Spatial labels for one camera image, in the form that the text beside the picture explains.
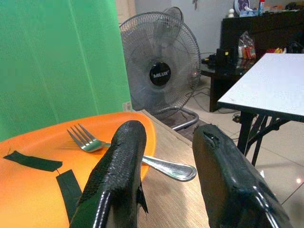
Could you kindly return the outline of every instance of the black electrical tape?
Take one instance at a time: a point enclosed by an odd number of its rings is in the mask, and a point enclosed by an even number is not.
[[[77,208],[78,199],[82,193],[81,189],[72,170],[56,176],[56,179],[66,206],[68,221],[71,222]]]
[[[43,158],[37,158],[33,156],[26,156],[17,151],[14,151],[10,155],[7,155],[3,158],[34,169],[51,171],[51,172],[55,171],[56,169],[62,166],[62,161],[60,162],[60,161],[47,160]]]

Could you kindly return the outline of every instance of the orange plate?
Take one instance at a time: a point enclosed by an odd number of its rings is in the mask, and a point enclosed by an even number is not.
[[[144,154],[155,153],[155,129],[143,114],[115,113],[99,115],[57,124],[0,142],[0,224],[1,227],[67,228],[69,222],[63,198],[56,180],[59,173],[73,170],[83,190],[90,172],[106,152],[82,151],[67,133],[67,129],[82,124],[95,137],[110,142],[117,128],[128,120],[140,121],[147,133]],[[57,171],[33,169],[3,157],[14,150],[28,156],[62,161]],[[143,165],[141,179],[147,174]]]

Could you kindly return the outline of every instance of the white wall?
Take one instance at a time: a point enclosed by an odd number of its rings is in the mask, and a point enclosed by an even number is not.
[[[268,5],[285,6],[292,0],[266,0]],[[258,6],[259,0],[251,0],[252,6]],[[135,0],[136,12],[163,11],[176,6],[184,14],[184,22],[198,40],[201,52],[215,52],[219,47],[221,22],[233,8],[234,0],[198,0],[194,10],[192,0]]]

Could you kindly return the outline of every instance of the green backdrop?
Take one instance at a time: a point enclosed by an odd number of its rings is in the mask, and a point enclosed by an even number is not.
[[[0,141],[128,101],[115,0],[0,1]]]

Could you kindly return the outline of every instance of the metal fork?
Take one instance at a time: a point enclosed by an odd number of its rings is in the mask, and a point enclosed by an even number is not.
[[[74,126],[75,129],[71,127],[76,136],[73,135],[69,130],[67,130],[67,132],[82,150],[91,153],[100,148],[111,146],[111,144],[95,138],[82,125],[78,125],[82,131],[77,126]],[[164,161],[150,156],[144,155],[142,162],[177,181],[190,181],[196,176],[197,173],[193,166]]]

